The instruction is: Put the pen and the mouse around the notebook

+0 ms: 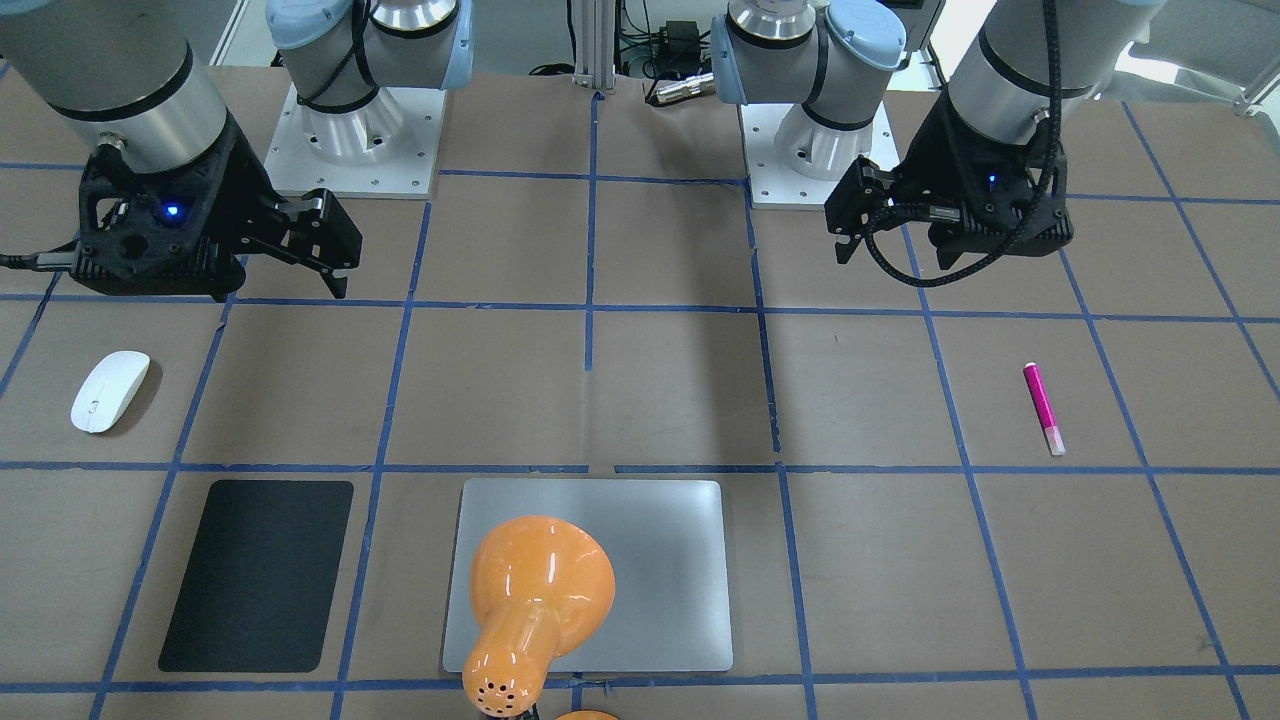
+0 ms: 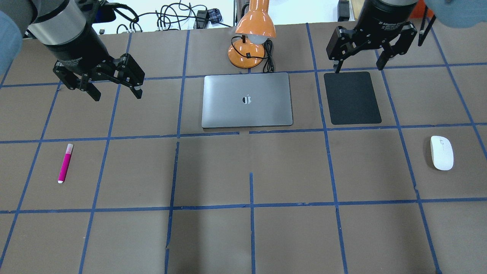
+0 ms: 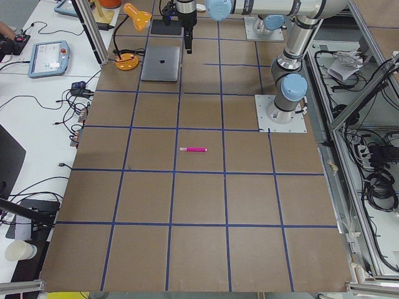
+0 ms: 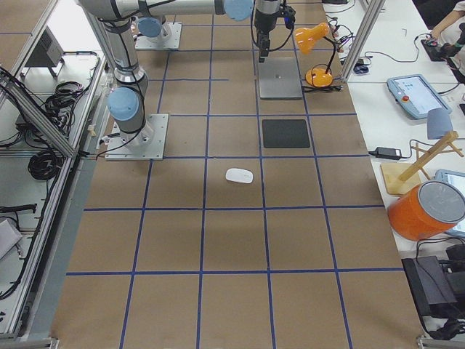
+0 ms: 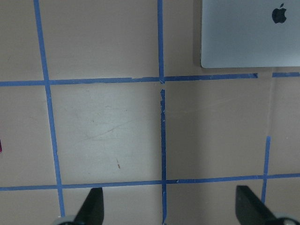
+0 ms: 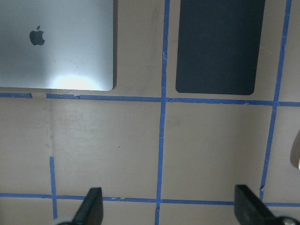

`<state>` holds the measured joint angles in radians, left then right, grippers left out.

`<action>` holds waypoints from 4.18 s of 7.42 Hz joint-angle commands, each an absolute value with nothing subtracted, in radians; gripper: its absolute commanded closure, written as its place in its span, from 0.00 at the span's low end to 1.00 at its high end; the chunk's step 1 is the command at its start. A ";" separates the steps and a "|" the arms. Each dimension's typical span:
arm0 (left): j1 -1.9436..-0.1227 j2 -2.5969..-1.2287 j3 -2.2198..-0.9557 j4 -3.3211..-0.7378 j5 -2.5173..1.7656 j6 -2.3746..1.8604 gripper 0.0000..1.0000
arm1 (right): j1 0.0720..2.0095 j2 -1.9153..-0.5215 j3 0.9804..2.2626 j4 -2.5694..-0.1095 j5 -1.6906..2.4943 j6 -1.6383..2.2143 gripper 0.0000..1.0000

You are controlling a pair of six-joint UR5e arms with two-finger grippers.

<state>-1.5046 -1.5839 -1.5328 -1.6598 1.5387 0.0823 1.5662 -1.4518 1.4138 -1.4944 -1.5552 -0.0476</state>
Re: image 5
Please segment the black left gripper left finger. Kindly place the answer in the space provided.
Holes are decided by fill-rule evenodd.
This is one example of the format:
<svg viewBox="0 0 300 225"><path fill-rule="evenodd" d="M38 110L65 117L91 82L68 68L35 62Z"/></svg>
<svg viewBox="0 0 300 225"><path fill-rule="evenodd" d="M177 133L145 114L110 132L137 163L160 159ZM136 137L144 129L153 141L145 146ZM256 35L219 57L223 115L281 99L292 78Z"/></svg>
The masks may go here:
<svg viewBox="0 0 300 225"><path fill-rule="evenodd" d="M73 220L75 225L102 225L104 221L104 196L101 187L92 188Z"/></svg>

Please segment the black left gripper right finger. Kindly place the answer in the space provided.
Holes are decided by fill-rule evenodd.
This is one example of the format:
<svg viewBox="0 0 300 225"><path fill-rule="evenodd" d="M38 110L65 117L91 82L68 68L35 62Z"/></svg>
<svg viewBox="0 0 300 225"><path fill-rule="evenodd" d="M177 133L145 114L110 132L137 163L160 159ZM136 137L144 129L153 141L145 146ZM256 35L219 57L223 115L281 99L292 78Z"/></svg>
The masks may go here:
<svg viewBox="0 0 300 225"><path fill-rule="evenodd" d="M281 224L248 186L236 187L235 215L240 225Z"/></svg>

